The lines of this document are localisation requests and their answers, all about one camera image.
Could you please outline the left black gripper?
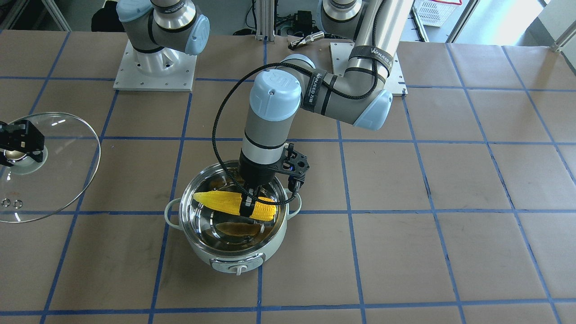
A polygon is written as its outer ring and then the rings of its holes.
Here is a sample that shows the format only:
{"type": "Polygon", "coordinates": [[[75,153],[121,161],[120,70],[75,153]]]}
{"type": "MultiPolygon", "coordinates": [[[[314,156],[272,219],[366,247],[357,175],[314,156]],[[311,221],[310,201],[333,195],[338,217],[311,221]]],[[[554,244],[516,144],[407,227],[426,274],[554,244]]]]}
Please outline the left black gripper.
{"type": "Polygon", "coordinates": [[[239,205],[239,215],[249,218],[253,215],[256,207],[256,201],[253,197],[259,196],[261,186],[268,184],[275,176],[275,171],[270,170],[270,167],[276,166],[280,160],[284,159],[284,151],[280,150],[277,157],[272,158],[270,164],[259,164],[250,160],[243,150],[239,156],[238,172],[239,176],[243,179],[243,189],[247,193],[241,194],[241,203],[239,205]]]}

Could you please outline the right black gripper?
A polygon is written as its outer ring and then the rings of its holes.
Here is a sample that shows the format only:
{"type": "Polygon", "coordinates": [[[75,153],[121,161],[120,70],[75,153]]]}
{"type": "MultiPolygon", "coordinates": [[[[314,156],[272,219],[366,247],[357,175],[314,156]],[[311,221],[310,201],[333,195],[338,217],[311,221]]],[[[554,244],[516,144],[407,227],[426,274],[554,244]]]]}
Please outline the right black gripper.
{"type": "Polygon", "coordinates": [[[0,123],[0,146],[4,150],[1,164],[16,164],[31,157],[37,163],[45,160],[45,136],[31,121],[0,123]]]}

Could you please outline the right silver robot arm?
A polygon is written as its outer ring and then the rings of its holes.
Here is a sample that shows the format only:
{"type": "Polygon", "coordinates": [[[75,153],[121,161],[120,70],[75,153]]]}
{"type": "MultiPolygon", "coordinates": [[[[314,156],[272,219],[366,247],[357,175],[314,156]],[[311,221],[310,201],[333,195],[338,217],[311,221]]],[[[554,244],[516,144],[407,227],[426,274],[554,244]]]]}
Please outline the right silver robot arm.
{"type": "Polygon", "coordinates": [[[176,58],[202,52],[209,20],[190,0],[121,0],[122,32],[15,31],[1,33],[1,123],[31,113],[66,112],[100,131],[110,106],[110,136],[176,137],[187,117],[189,95],[116,91],[113,69],[130,41],[132,66],[165,83],[176,58]]]}

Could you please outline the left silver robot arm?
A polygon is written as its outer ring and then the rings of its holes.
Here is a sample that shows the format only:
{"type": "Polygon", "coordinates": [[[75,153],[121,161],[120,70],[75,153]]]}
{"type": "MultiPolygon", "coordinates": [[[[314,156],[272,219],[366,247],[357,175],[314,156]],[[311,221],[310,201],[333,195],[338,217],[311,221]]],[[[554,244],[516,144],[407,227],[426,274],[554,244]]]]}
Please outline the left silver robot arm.
{"type": "Polygon", "coordinates": [[[321,0],[319,28],[354,41],[344,73],[315,67],[301,54],[256,72],[239,156],[241,216],[253,214],[261,186],[276,173],[293,178],[305,173],[303,162],[292,162],[284,147],[300,108],[371,131],[383,126],[392,103],[384,86],[412,5],[411,0],[321,0]]]}

